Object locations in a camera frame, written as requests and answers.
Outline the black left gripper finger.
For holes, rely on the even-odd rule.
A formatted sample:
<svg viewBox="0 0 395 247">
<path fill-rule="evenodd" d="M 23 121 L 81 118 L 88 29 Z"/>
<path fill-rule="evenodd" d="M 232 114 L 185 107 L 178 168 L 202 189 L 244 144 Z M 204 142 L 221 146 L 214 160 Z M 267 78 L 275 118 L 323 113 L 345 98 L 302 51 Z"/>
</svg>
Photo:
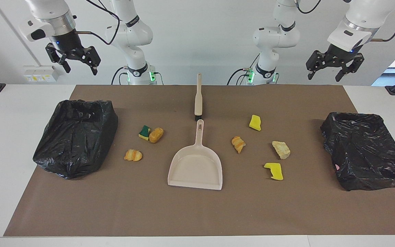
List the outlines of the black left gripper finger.
<svg viewBox="0 0 395 247">
<path fill-rule="evenodd" d="M 314 51 L 306 62 L 306 69 L 308 70 L 308 80 L 312 80 L 314 74 L 320 69 L 326 68 L 325 57 L 327 53 Z"/>
<path fill-rule="evenodd" d="M 337 61 L 338 65 L 341 67 L 341 70 L 338 72 L 338 74 L 335 77 L 335 80 L 337 82 L 340 82 L 340 80 L 347 74 L 349 73 L 356 73 L 361 66 L 361 64 L 364 61 L 364 56 L 363 54 L 356 54 L 356 56 L 353 59 L 339 59 Z"/>
</svg>

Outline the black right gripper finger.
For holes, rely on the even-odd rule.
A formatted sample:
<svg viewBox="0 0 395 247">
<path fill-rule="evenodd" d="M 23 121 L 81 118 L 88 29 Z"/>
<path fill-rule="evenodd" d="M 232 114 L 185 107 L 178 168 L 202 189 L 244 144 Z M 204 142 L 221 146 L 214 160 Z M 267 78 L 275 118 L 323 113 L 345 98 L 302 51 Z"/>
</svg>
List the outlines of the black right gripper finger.
<svg viewBox="0 0 395 247">
<path fill-rule="evenodd" d="M 70 73 L 71 68 L 68 62 L 66 61 L 67 58 L 66 53 L 63 53 L 61 57 L 58 56 L 57 50 L 52 43 L 48 43 L 45 47 L 45 50 L 50 58 L 50 61 L 52 61 L 53 63 L 58 63 L 59 65 L 63 66 L 66 73 Z"/>
<path fill-rule="evenodd" d="M 82 49 L 81 62 L 90 67 L 94 76 L 97 75 L 97 67 L 100 65 L 101 59 L 94 46 L 89 46 Z"/>
</svg>

